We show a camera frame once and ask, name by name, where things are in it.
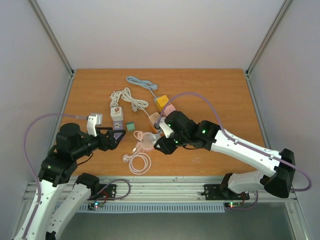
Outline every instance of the white wall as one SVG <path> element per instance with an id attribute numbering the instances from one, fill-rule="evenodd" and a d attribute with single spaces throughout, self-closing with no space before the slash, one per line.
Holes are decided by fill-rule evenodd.
<path id="1" fill-rule="evenodd" d="M 314 240 L 320 236 L 319 12 L 319 0 L 293 1 L 252 74 L 271 146 L 293 150 L 313 180 L 297 197 Z M 306 185 L 296 173 L 294 186 Z"/>
<path id="2" fill-rule="evenodd" d="M 283 0 L 38 2 L 74 69 L 246 69 Z"/>
<path id="3" fill-rule="evenodd" d="M 27 182 L 22 152 L 27 125 L 57 112 L 69 74 L 28 1 L 0 1 L 0 239 L 8 240 Z M 39 171 L 54 119 L 34 126 L 27 139 Z"/>

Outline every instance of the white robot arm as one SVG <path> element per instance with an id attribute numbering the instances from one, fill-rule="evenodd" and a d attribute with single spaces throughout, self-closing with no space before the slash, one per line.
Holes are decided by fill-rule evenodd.
<path id="1" fill-rule="evenodd" d="M 173 111 L 166 118 L 161 118 L 158 127 L 162 129 L 164 136 L 155 143 L 154 148 L 164 154 L 172 154 L 178 147 L 186 148 L 189 145 L 229 155 L 257 169 L 243 174 L 227 173 L 220 185 L 226 199 L 234 194 L 257 190 L 266 190 L 280 198 L 289 196 L 295 170 L 270 156 L 295 164 L 292 151 L 267 149 L 225 130 L 234 139 L 231 141 L 219 125 L 209 121 L 196 124 L 180 111 Z"/>
<path id="2" fill-rule="evenodd" d="M 88 117 L 87 133 L 76 123 L 64 124 L 56 135 L 56 145 L 41 164 L 38 178 L 41 194 L 37 189 L 31 208 L 14 240 L 58 240 L 79 206 L 98 192 L 99 178 L 88 173 L 80 175 L 70 195 L 53 214 L 57 201 L 64 191 L 72 173 L 77 169 L 77 160 L 90 156 L 96 149 L 114 150 L 126 134 L 125 130 L 97 127 L 102 114 Z M 121 133 L 117 139 L 114 133 Z"/>

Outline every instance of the power strip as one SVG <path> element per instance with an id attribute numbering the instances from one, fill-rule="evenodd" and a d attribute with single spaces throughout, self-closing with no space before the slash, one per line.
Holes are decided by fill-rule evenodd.
<path id="1" fill-rule="evenodd" d="M 113 130 L 123 130 L 123 129 L 124 129 L 124 121 L 113 122 Z M 117 140 L 121 134 L 122 134 L 121 132 L 114 133 L 113 136 L 115 140 Z"/>

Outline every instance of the green block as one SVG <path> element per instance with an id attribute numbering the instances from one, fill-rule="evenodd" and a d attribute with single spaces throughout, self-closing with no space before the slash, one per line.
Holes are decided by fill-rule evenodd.
<path id="1" fill-rule="evenodd" d="M 135 129 L 135 124 L 134 124 L 134 122 L 133 122 L 133 121 L 128 122 L 128 123 L 126 124 L 126 129 L 127 129 L 129 132 L 132 132 L 132 131 L 136 130 L 136 129 Z"/>

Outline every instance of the wooden tabletop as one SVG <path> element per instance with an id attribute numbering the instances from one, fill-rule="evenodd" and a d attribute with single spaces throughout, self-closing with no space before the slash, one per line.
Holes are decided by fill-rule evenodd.
<path id="1" fill-rule="evenodd" d="M 196 92 L 206 97 L 216 108 L 224 127 L 234 135 L 254 144 L 263 146 L 263 138 L 256 113 L 242 69 L 78 69 L 71 87 L 65 113 L 88 116 L 90 113 L 103 114 L 103 126 L 112 127 L 110 117 L 110 95 L 113 91 L 129 87 L 134 98 L 149 102 L 146 111 L 157 112 L 154 97 L 149 90 L 126 81 L 127 76 L 149 80 L 158 85 L 157 96 L 168 98 L 183 93 Z M 134 122 L 135 129 L 150 132 L 148 117 L 142 111 L 133 112 L 131 104 L 119 101 L 123 108 L 124 124 Z M 195 96 L 183 96 L 173 102 L 196 123 L 216 118 L 208 105 Z M 61 124 L 77 123 L 86 132 L 85 120 L 64 117 Z M 131 154 L 137 140 L 127 132 L 118 148 L 106 152 L 96 150 L 93 158 L 77 168 L 74 175 L 83 172 L 96 176 L 133 176 L 128 163 L 123 162 L 124 154 Z M 145 176 L 223 176 L 226 173 L 245 173 L 254 168 L 222 153 L 204 149 L 186 150 L 178 148 L 172 155 L 153 150 L 148 153 L 152 166 Z M 143 161 L 134 160 L 134 166 L 141 168 Z"/>

